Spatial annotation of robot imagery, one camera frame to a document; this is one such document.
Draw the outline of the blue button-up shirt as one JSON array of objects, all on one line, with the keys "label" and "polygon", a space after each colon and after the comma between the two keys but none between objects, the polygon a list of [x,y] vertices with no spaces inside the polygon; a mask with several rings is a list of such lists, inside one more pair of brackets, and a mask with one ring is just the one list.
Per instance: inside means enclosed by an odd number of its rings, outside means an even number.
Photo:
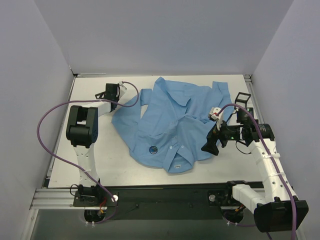
[{"label": "blue button-up shirt", "polygon": [[[119,108],[111,122],[134,160],[179,174],[212,156],[201,150],[215,124],[208,114],[231,102],[226,82],[209,87],[159,77],[152,89],[142,89]],[[156,154],[149,152],[151,146],[158,148]]]}]

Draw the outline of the round blue badge pin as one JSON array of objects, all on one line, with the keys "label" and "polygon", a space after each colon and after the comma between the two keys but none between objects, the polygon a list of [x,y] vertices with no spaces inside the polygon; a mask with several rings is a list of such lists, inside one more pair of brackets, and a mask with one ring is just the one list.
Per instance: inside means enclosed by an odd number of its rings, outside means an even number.
[{"label": "round blue badge pin", "polygon": [[149,148],[150,154],[156,154],[157,152],[158,152],[158,148],[156,146],[153,145]]}]

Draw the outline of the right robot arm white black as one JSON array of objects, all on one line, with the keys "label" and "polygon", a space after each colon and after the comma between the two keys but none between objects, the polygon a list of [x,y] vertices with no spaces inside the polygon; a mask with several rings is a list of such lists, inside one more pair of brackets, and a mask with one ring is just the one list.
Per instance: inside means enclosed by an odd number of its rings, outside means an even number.
[{"label": "right robot arm white black", "polygon": [[309,211],[305,200],[300,200],[289,184],[280,162],[276,140],[268,124],[259,124],[244,107],[235,108],[245,114],[239,125],[228,125],[224,121],[225,107],[213,107],[208,117],[215,122],[208,132],[202,151],[218,155],[217,142],[225,147],[229,141],[243,140],[251,152],[262,177],[264,196],[259,195],[243,181],[231,181],[230,196],[253,213],[254,222],[262,233],[296,230]]}]

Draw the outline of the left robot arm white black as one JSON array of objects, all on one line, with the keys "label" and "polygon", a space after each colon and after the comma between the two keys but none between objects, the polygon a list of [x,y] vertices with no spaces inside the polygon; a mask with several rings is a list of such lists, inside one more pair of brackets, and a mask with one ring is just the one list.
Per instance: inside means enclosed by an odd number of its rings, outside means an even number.
[{"label": "left robot arm white black", "polygon": [[99,117],[111,113],[127,88],[122,83],[107,83],[105,91],[95,95],[97,102],[70,107],[66,138],[70,141],[77,157],[79,185],[76,198],[96,206],[103,201],[104,190],[97,184],[94,146],[99,134]]}]

